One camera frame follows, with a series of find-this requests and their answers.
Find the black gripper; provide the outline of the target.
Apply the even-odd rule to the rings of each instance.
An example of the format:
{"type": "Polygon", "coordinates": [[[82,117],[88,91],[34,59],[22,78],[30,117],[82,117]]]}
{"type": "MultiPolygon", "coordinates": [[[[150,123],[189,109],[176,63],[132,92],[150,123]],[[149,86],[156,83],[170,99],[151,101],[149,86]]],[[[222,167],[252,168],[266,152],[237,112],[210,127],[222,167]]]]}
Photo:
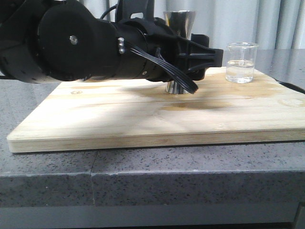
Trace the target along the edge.
{"type": "Polygon", "coordinates": [[[208,36],[192,34],[190,39],[184,38],[161,18],[139,19],[138,23],[147,43],[143,47],[146,53],[162,58],[191,80],[202,80],[208,68],[222,66],[224,51],[210,48],[208,36]]]}

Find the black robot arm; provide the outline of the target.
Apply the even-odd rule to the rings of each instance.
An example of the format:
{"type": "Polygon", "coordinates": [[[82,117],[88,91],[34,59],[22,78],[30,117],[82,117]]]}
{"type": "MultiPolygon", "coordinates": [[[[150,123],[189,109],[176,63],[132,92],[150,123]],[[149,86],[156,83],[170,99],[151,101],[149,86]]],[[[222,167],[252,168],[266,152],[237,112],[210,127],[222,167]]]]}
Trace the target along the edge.
{"type": "Polygon", "coordinates": [[[176,78],[198,81],[222,65],[208,38],[183,38],[154,16],[152,0],[121,0],[115,21],[94,17],[76,0],[3,0],[0,70],[27,83],[176,78]]]}

